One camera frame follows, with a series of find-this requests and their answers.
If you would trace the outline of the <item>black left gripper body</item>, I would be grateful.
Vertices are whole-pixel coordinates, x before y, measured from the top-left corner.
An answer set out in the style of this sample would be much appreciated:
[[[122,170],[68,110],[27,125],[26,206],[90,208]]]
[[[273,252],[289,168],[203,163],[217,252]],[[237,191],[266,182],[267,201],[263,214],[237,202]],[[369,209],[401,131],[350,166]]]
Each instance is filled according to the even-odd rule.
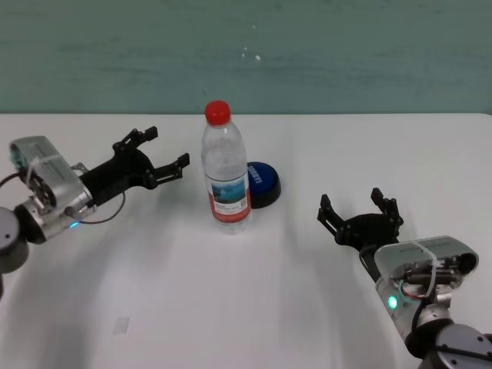
[[[91,205],[100,206],[129,188],[154,188],[154,167],[139,150],[115,153],[112,159],[81,176],[91,194]]]

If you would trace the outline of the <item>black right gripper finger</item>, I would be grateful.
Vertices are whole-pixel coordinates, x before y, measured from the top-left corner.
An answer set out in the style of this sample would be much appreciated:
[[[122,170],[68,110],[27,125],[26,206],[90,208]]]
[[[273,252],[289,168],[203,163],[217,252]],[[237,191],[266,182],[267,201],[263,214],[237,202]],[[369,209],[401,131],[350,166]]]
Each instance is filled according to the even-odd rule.
[[[346,222],[334,211],[326,194],[321,196],[317,220],[333,235],[339,245],[347,245],[348,228]]]
[[[378,207],[381,213],[388,219],[391,226],[399,231],[400,226],[404,223],[400,216],[396,198],[385,198],[380,188],[373,188],[371,200]]]

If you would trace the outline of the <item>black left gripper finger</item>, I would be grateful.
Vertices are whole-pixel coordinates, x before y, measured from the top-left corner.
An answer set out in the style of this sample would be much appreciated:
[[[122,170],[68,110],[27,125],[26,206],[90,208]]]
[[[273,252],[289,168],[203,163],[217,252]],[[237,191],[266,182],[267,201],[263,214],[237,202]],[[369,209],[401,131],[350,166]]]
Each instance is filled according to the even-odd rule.
[[[185,153],[168,165],[152,168],[146,171],[146,188],[156,188],[169,181],[175,181],[183,176],[183,169],[190,165],[190,155]]]
[[[132,129],[122,140],[112,145],[115,154],[136,150],[145,142],[152,141],[158,137],[158,129],[152,126],[144,131]]]

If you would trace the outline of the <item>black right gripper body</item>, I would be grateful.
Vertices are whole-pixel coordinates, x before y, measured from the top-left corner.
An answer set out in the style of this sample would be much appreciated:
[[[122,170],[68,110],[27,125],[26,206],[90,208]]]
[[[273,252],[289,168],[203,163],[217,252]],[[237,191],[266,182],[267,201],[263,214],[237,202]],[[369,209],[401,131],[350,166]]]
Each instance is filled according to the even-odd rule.
[[[364,269],[372,279],[381,273],[374,255],[382,246],[398,243],[396,231],[383,214],[361,214],[345,221],[348,228],[347,245],[358,252]]]

